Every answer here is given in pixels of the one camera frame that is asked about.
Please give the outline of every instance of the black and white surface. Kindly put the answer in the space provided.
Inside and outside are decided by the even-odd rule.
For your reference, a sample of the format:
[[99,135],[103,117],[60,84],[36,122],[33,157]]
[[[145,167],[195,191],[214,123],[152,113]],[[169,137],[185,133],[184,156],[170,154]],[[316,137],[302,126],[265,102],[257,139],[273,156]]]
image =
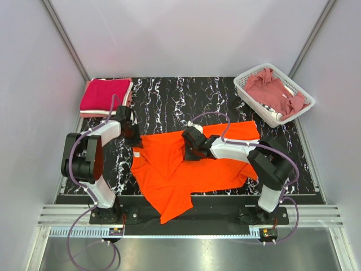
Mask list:
[[[287,194],[315,193],[311,174],[293,123],[270,128],[238,96],[233,77],[163,77],[134,78],[132,107],[137,113],[141,134],[158,134],[185,129],[187,121],[208,111],[226,113],[232,122],[254,120],[261,137],[273,135],[288,150],[300,170],[298,183]],[[82,130],[94,127],[101,119],[84,119]],[[222,116],[203,117],[201,125],[226,123]],[[130,172],[133,152],[114,139],[103,148],[104,179],[117,195],[140,195],[137,181]],[[238,189],[212,191],[201,195],[259,194],[258,181],[248,179]],[[70,180],[62,189],[65,195],[83,195]]]

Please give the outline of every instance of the folded pink towel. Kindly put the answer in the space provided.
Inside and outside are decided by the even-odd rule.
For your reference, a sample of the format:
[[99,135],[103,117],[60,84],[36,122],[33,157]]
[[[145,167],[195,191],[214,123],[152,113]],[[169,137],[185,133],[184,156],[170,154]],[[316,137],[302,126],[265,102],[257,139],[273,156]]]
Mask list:
[[305,97],[298,92],[295,96],[288,92],[281,80],[273,76],[273,70],[265,68],[248,78],[244,90],[257,102],[273,108],[282,114],[281,121],[293,116],[307,105]]
[[115,99],[111,107],[112,95],[116,94],[124,106],[131,103],[131,78],[114,80],[93,79],[86,83],[85,94],[80,104],[81,117],[104,117],[112,110],[115,114],[118,107],[118,100]]

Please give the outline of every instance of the plastic basket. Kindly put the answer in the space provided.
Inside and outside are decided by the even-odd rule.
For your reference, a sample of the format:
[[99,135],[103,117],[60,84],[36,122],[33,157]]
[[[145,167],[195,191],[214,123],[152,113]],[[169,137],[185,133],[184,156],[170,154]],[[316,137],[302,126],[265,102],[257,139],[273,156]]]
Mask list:
[[[309,106],[305,107],[304,109],[300,110],[297,114],[293,115],[292,117],[289,117],[288,119],[284,121],[278,121],[274,117],[272,117],[269,112],[257,101],[255,101],[243,88],[245,84],[248,81],[248,78],[250,75],[256,75],[259,72],[263,71],[264,68],[271,68],[273,69],[273,76],[277,77],[282,81],[282,83],[287,86],[293,94],[295,95],[297,92],[301,92],[303,96],[305,96],[305,104],[309,104]],[[277,69],[275,66],[273,66],[270,63],[261,64],[259,66],[254,67],[253,69],[250,69],[241,75],[237,76],[234,79],[234,83],[237,86],[237,92],[239,97],[241,97],[242,100],[246,104],[249,105],[250,108],[252,108],[263,120],[272,128],[277,127],[278,125],[286,124],[295,118],[301,116],[303,113],[308,111],[312,106],[315,105],[315,99],[312,98],[307,92],[303,90],[299,85],[297,85],[295,82],[293,82],[287,75],[285,75],[283,72],[281,72],[279,69]]]

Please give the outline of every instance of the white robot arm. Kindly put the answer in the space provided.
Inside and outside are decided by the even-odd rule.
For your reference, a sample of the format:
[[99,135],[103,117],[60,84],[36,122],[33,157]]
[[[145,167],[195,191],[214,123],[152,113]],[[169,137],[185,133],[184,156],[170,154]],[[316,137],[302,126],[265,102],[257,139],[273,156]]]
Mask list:
[[283,186],[293,171],[288,160],[273,152],[257,147],[262,144],[286,153],[282,146],[272,137],[253,141],[223,139],[218,135],[207,138],[199,125],[190,125],[183,132],[186,144],[186,160],[232,159],[252,165],[263,184],[258,206],[271,213],[279,204]]
[[[61,173],[65,177],[70,177],[71,150],[82,134],[70,133],[65,140],[61,163]],[[129,146],[142,147],[137,118],[129,107],[119,106],[116,114],[107,123],[81,139],[72,157],[74,178],[86,187],[85,191],[98,203],[97,210],[108,220],[120,216],[120,205],[103,178],[103,146],[117,137],[124,137],[125,143]]]

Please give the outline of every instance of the clothes in basket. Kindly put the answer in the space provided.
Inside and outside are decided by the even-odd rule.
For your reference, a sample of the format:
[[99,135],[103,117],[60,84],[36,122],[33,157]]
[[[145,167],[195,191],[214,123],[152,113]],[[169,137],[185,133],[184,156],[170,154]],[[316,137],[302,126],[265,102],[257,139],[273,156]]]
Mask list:
[[268,111],[277,120],[286,120],[307,106],[302,93],[293,95],[281,80],[273,76],[273,70],[270,68],[265,68],[257,75],[251,75],[244,90],[264,107],[267,106],[267,110],[272,109]]

